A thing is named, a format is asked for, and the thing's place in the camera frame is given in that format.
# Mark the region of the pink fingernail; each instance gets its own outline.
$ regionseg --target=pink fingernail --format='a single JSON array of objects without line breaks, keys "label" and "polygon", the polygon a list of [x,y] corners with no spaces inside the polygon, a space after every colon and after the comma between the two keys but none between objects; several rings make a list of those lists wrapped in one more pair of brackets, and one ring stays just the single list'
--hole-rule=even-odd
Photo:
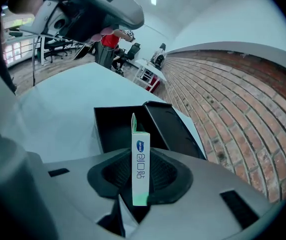
[{"label": "pink fingernail", "polygon": [[95,34],[91,37],[92,42],[98,42],[102,40],[102,35],[101,34]]},{"label": "pink fingernail", "polygon": [[101,31],[101,35],[111,35],[114,33],[114,30],[111,27],[106,27]]}]

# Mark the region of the white box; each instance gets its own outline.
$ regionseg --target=white box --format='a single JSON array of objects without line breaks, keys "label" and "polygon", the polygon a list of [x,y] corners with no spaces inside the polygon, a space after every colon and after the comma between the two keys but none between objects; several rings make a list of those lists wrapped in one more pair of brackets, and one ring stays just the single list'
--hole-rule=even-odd
[{"label": "white box", "polygon": [[150,134],[136,131],[132,116],[132,195],[134,206],[147,206],[149,194]]}]

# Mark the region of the person in red shirt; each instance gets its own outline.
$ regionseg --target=person in red shirt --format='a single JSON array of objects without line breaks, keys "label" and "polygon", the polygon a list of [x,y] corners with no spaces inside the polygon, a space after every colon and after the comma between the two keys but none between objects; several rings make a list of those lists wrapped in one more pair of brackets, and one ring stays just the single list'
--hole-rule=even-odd
[{"label": "person in red shirt", "polygon": [[133,36],[130,37],[120,30],[115,30],[113,34],[106,35],[97,42],[95,45],[95,62],[110,70],[114,59],[114,50],[121,38],[128,42],[134,40]]}]

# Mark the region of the open black box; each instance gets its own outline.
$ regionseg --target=open black box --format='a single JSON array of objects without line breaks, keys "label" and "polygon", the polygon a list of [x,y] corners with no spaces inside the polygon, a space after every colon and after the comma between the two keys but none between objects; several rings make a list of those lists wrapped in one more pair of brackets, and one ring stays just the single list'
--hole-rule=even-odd
[{"label": "open black box", "polygon": [[96,107],[94,114],[103,153],[131,147],[131,118],[151,136],[151,147],[205,159],[171,104],[147,101],[142,106]]}]

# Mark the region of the white table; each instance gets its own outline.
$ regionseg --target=white table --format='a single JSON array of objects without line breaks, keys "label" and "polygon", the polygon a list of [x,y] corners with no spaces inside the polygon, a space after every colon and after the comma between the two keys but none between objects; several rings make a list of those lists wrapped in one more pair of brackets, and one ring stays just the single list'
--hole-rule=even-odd
[{"label": "white table", "polygon": [[[164,102],[130,80],[89,63],[56,74],[20,96],[1,133],[38,153],[45,163],[85,158],[101,154],[95,107],[141,106],[146,101]],[[176,112],[204,153],[193,121]]]},{"label": "white table", "polygon": [[[144,83],[146,86],[149,86],[149,87],[150,87],[150,88],[149,88],[149,92],[151,92],[151,91],[153,90],[153,88],[155,87],[155,85],[156,85],[160,80],[162,80],[162,81],[164,81],[164,82],[167,82],[167,80],[166,80],[165,76],[163,75],[163,73],[162,73],[160,70],[158,70],[157,68],[155,68],[155,67],[152,65],[151,62],[147,62],[145,59],[140,59],[140,60],[138,59],[138,60],[135,61],[135,63],[139,64],[140,67],[139,67],[139,69],[137,70],[137,72],[136,72],[136,74],[135,74],[135,76],[134,76],[134,78],[133,78],[133,82],[135,82],[136,80],[138,80],[138,81]],[[151,75],[151,76],[145,75],[146,70],[149,70],[149,71],[152,73],[152,75]],[[142,76],[148,77],[149,82],[143,81],[143,80],[141,79]],[[151,85],[150,82],[152,81],[152,79],[153,79],[154,76],[156,76],[157,79],[156,79],[156,81],[154,82],[154,84]]]}]

